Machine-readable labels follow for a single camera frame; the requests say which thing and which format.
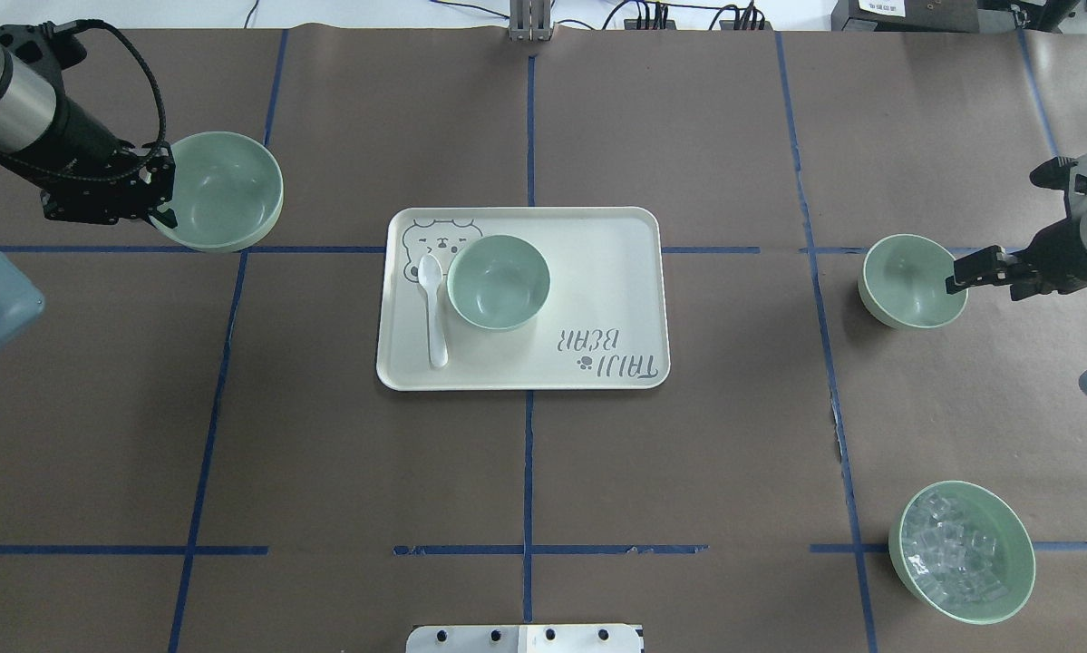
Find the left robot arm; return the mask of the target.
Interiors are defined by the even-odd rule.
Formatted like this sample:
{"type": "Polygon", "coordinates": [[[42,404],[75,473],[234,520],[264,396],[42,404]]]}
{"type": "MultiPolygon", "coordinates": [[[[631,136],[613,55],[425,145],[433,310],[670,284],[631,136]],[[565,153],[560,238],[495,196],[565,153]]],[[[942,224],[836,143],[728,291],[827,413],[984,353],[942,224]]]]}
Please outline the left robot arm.
{"type": "Polygon", "coordinates": [[[100,18],[0,26],[0,167],[41,191],[47,219],[177,227],[170,205],[177,165],[166,133],[153,71],[116,26],[100,18]],[[67,95],[63,71],[86,58],[79,34],[91,29],[116,37],[148,79],[158,117],[150,143],[120,138],[67,95]]]}

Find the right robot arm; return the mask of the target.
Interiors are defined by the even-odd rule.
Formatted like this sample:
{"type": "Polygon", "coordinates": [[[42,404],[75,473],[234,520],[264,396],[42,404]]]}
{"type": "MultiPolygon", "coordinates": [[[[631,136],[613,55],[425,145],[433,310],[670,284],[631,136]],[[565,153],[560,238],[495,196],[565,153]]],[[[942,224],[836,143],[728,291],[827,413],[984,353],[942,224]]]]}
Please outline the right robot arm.
{"type": "Polygon", "coordinates": [[[1020,301],[1087,288],[1087,153],[1041,162],[1029,179],[1040,189],[1063,192],[1064,218],[1037,231],[1027,248],[1008,252],[987,247],[955,260],[946,293],[1008,286],[1012,300],[1020,301]]]}

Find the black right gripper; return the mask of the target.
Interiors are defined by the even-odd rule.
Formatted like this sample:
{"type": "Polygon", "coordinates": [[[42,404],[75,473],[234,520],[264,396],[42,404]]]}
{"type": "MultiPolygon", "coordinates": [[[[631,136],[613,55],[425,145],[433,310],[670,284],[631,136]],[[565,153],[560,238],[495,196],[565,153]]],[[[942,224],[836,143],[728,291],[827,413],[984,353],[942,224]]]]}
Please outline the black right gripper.
{"type": "MultiPolygon", "coordinates": [[[[1086,251],[1080,237],[1069,231],[1037,234],[1025,249],[1013,253],[1008,280],[1012,301],[1058,293],[1069,296],[1087,287],[1086,251]]],[[[1005,249],[986,247],[954,261],[946,277],[946,293],[958,294],[970,287],[1005,285],[1005,249]]]]}

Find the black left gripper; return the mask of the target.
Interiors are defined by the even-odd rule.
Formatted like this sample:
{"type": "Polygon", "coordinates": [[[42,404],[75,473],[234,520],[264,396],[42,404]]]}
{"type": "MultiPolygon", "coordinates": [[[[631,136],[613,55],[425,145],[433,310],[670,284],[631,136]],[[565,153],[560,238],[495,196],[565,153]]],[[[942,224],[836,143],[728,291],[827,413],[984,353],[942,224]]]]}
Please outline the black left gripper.
{"type": "Polygon", "coordinates": [[[46,219],[93,226],[113,226],[120,219],[145,219],[152,226],[178,227],[170,208],[177,164],[168,143],[145,145],[140,154],[129,143],[120,148],[99,171],[71,167],[46,177],[41,204],[46,219]]]}

